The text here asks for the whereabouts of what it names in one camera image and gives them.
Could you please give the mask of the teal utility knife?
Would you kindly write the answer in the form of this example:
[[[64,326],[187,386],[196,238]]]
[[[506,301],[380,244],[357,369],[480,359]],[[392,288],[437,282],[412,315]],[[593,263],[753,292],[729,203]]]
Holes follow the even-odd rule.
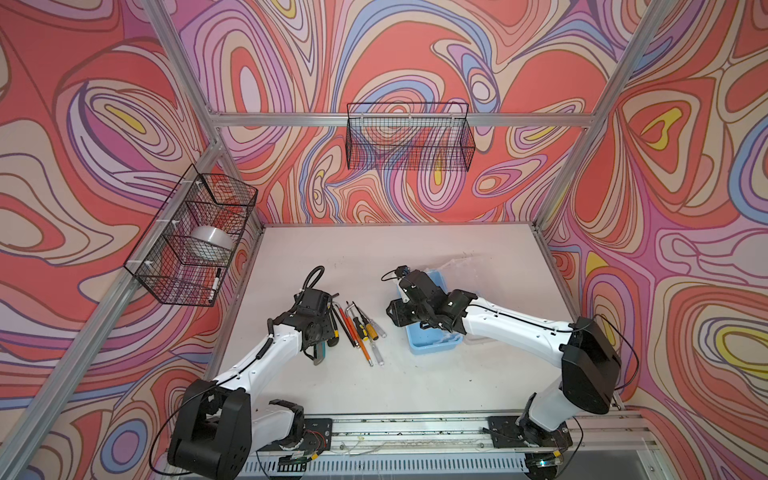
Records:
[[[313,364],[320,365],[326,358],[326,343],[319,343],[313,346]]]

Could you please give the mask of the yellow black utility knife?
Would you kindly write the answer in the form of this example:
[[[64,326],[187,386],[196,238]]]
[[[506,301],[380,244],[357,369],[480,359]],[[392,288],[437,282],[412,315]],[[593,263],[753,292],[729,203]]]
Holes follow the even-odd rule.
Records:
[[[335,347],[339,343],[339,332],[338,332],[338,326],[336,321],[336,315],[334,313],[334,308],[332,304],[329,304],[328,306],[328,316],[330,318],[333,337],[327,341],[328,347]]]

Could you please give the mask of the blue plastic tool box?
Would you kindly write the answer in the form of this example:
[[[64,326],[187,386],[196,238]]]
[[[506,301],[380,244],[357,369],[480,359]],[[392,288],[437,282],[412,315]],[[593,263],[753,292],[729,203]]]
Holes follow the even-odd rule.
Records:
[[[423,356],[454,349],[462,335],[452,325],[449,294],[437,272],[399,268],[400,297],[388,307],[393,324],[404,328],[413,355]]]

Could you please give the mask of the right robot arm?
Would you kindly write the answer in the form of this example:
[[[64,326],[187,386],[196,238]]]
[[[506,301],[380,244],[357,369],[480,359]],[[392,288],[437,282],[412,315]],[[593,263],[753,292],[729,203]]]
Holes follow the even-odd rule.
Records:
[[[400,292],[386,309],[394,325],[489,338],[560,369],[560,378],[531,394],[515,420],[513,432],[519,441],[532,447],[565,447],[569,419],[609,412],[622,360],[595,320],[550,320],[503,308],[466,290],[445,292],[426,272],[407,266],[382,279],[395,280]]]

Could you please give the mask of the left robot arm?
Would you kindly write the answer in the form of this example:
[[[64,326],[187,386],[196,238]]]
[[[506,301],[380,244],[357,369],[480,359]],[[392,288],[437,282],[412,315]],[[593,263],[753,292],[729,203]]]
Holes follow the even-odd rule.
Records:
[[[305,288],[294,304],[267,320],[267,334],[216,378],[186,389],[167,450],[168,463],[208,479],[234,479],[251,453],[265,446],[300,447],[304,408],[259,398],[283,367],[335,337],[331,295]]]

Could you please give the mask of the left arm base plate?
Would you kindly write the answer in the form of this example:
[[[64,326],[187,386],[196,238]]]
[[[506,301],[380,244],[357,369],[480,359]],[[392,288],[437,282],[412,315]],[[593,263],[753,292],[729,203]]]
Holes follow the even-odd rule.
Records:
[[[305,419],[295,434],[277,440],[273,446],[291,457],[313,457],[328,451],[332,446],[333,420],[331,418]]]

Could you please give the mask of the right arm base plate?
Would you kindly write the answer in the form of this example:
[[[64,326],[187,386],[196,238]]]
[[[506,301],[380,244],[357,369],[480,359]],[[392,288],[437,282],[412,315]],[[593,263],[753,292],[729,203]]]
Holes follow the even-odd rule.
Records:
[[[483,429],[495,448],[550,448],[560,451],[573,446],[570,430],[562,423],[548,432],[532,421],[518,421],[517,416],[489,416]]]

